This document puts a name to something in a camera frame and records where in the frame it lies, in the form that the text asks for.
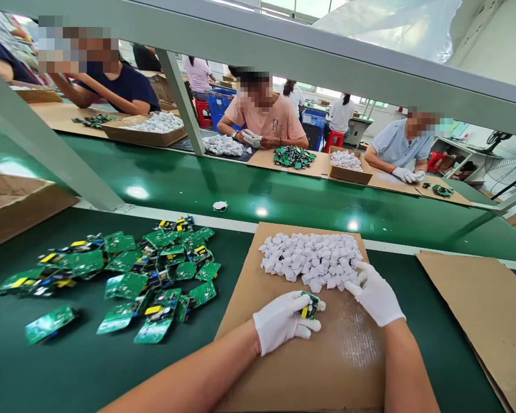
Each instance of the worker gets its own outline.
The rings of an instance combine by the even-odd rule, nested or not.
[[[251,132],[262,136],[264,149],[280,146],[308,148],[308,138],[290,100],[273,92],[271,77],[241,68],[229,69],[239,80],[241,92],[233,98],[218,122],[218,131],[245,143],[242,133],[233,125],[242,127],[246,123]]]
[[[350,122],[351,117],[354,115],[354,109],[355,104],[350,100],[349,93],[343,93],[342,97],[333,103],[329,110],[331,120],[325,122],[325,129],[323,130],[325,142],[327,142],[331,131],[343,134],[343,141],[350,135],[348,122]]]
[[[17,80],[26,83],[37,84],[23,63],[13,56],[13,54],[0,43],[0,76],[4,80]]]
[[[206,64],[206,61],[193,56],[183,56],[183,70],[189,78],[189,85],[195,100],[206,102],[206,91],[210,89],[210,81],[215,82],[216,78]]]
[[[149,80],[121,60],[118,46],[115,47],[118,40],[110,38],[74,40],[88,56],[86,73],[69,73],[77,79],[74,85],[60,73],[49,73],[67,99],[80,108],[87,108],[101,97],[106,99],[115,110],[129,115],[147,115],[149,112],[161,110]]]
[[[352,284],[350,292],[384,328],[386,337],[384,411],[439,413],[419,346],[394,291],[373,266],[366,263],[356,266],[361,270],[360,278],[366,281],[363,288]],[[264,357],[294,337],[313,340],[311,332],[320,331],[321,323],[303,319],[299,314],[309,303],[310,297],[301,295],[301,291],[274,299],[226,336],[160,371],[100,412],[213,411],[258,357]],[[325,309],[324,303],[320,302],[319,306]]]
[[[427,158],[434,142],[434,127],[440,121],[436,114],[409,111],[408,118],[396,120],[384,128],[365,152],[365,160],[391,173],[407,184],[422,182]],[[415,158],[413,171],[405,168]]]
[[[294,113],[300,119],[300,108],[304,106],[305,99],[302,89],[296,85],[296,80],[287,80],[285,86],[283,86],[283,96],[291,101]]]
[[[132,43],[132,51],[139,70],[162,72],[161,62],[157,59],[154,47]]]

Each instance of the dark hair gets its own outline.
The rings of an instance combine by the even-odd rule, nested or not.
[[[285,86],[283,87],[283,96],[289,97],[291,93],[294,92],[294,85],[296,84],[296,80],[287,80]]]

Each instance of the white shirt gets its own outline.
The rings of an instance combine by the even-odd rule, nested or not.
[[[298,107],[304,105],[304,94],[302,93],[302,90],[298,86],[294,85],[294,89],[288,98],[291,101],[296,117],[300,118],[300,109],[298,109]]]
[[[348,122],[354,114],[355,105],[352,101],[345,105],[342,103],[343,98],[338,99],[333,103],[333,107],[329,111],[329,114],[333,117],[330,128],[335,132],[346,133],[348,131]]]
[[[409,143],[405,136],[407,119],[396,120],[376,135],[371,143],[377,151],[377,156],[384,162],[394,166],[404,167],[411,158],[417,161],[428,158],[434,143],[434,132],[425,131],[422,136]]]

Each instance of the red stool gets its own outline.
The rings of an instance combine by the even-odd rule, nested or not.
[[[447,159],[447,155],[439,153],[439,152],[431,152],[429,156],[430,160],[428,161],[427,169],[429,172],[437,173],[440,169],[443,161]]]
[[[327,143],[325,144],[325,152],[329,153],[329,149],[333,145],[342,147],[343,141],[344,141],[343,133],[335,132],[335,131],[331,130],[329,133],[329,137],[327,138]]]
[[[197,116],[199,120],[199,126],[203,129],[212,126],[212,118],[209,116],[205,116],[203,114],[203,111],[206,111],[206,113],[210,113],[210,107],[208,106],[208,102],[203,102],[202,100],[196,100],[195,106],[197,107]]]

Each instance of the green table surface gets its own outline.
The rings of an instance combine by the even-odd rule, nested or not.
[[[61,135],[124,201],[222,218],[348,231],[364,239],[516,261],[516,230],[478,208],[221,159]],[[0,172],[61,181],[0,132]]]
[[[0,246],[0,283],[30,269],[48,248],[87,234],[123,230],[137,239],[155,220],[71,208]],[[133,344],[141,322],[119,333],[95,331],[113,301],[105,277],[81,281],[54,298],[0,297],[0,413],[90,413],[214,339],[243,266],[252,234],[214,229],[209,242],[222,268],[218,296],[174,325],[158,345]],[[441,410],[503,413],[464,333],[414,256],[368,251],[392,285],[422,352]],[[84,316],[48,342],[27,346],[24,327],[63,304]]]

